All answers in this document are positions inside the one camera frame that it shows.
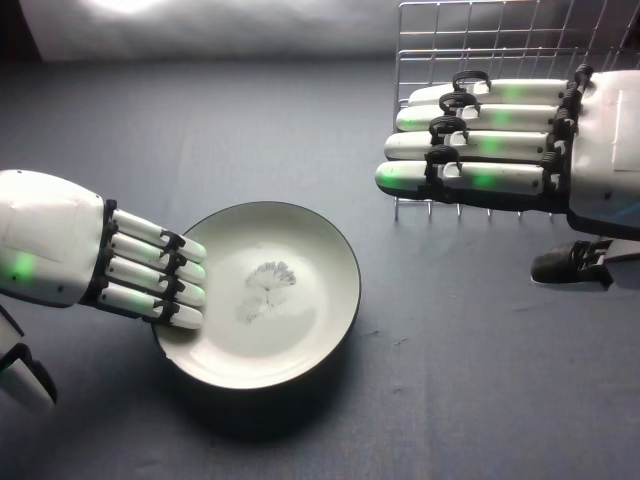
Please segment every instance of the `blue-gray fabric surface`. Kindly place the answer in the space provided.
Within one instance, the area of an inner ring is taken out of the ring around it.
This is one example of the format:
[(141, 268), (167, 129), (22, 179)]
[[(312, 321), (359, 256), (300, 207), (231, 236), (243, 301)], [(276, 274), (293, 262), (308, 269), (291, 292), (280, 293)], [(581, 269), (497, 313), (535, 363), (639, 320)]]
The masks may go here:
[(363, 279), (339, 358), (266, 406), (189, 382), (148, 325), (2, 298), (60, 392), (42, 417), (0, 397), (2, 480), (638, 475), (640, 300), (530, 283), (533, 256), (586, 238), (562, 217), (458, 221), (441, 205), (394, 224), (373, 180), (392, 75), (392, 62), (0, 70), (2, 168), (176, 231), (238, 203), (299, 204), (344, 233)]

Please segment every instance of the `white plate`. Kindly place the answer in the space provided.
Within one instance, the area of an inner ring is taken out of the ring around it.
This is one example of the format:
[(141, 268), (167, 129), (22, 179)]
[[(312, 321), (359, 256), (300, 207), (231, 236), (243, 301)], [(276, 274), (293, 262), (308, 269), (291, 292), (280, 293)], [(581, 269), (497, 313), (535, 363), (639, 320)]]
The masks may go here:
[(247, 203), (186, 236), (207, 249), (204, 326), (154, 331), (192, 377), (232, 389), (289, 381), (318, 365), (354, 322), (358, 263), (338, 229), (311, 210)]

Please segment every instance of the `metal grid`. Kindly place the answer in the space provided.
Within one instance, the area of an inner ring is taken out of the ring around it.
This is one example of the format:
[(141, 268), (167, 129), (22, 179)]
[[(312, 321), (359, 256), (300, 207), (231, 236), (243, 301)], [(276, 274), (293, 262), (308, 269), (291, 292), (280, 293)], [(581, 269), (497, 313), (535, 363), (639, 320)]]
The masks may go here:
[[(581, 63), (600, 72), (638, 69), (639, 12), (640, 0), (402, 3), (394, 132), (396, 115), (413, 91), (449, 83), (461, 70), (482, 70), (491, 78), (570, 78)], [(402, 205), (427, 205), (431, 216), (434, 203), (396, 197), (395, 219)]]

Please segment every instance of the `metal wire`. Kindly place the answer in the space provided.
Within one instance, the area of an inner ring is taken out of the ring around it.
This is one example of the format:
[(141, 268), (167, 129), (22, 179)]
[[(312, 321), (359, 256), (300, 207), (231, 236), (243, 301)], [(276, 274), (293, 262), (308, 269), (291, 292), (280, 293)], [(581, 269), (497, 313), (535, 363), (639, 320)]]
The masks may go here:
[[(591, 16), (592, 24), (579, 17), (585, 16), (580, 12), (586, 4), (583, 0), (402, 3), (398, 12), (394, 132), (398, 131), (395, 118), (413, 91), (449, 83), (456, 71), (467, 68), (486, 71), (491, 78), (569, 78), (572, 70), (587, 61), (596, 71), (640, 68), (640, 51), (628, 46), (638, 33), (640, 0), (626, 3), (628, 12), (620, 11), (620, 5), (610, 6), (610, 0), (601, 0), (597, 16)], [(628, 24), (615, 25), (607, 20), (609, 8), (614, 7), (616, 18), (630, 18)], [(427, 205), (431, 218), (437, 203), (396, 198), (396, 220), (405, 205)], [(457, 206), (457, 213), (460, 217), (462, 206)], [(489, 221), (491, 213), (487, 211)]]

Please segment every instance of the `back of robotic hand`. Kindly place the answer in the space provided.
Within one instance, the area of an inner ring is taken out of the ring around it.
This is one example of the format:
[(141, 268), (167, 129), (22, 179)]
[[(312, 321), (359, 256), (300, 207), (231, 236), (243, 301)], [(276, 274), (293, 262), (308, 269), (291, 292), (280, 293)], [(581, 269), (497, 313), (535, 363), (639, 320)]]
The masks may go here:
[(628, 241), (640, 240), (639, 116), (640, 71), (581, 65), (568, 81), (460, 72), (411, 95), (376, 183), (400, 198), (566, 214), (575, 230), (627, 241), (561, 246), (535, 260), (533, 280), (627, 285), (640, 257)]
[[(76, 303), (197, 329), (206, 301), (200, 244), (66, 180), (0, 172), (0, 293), (52, 307)], [(0, 389), (31, 407), (56, 390), (0, 307)]]

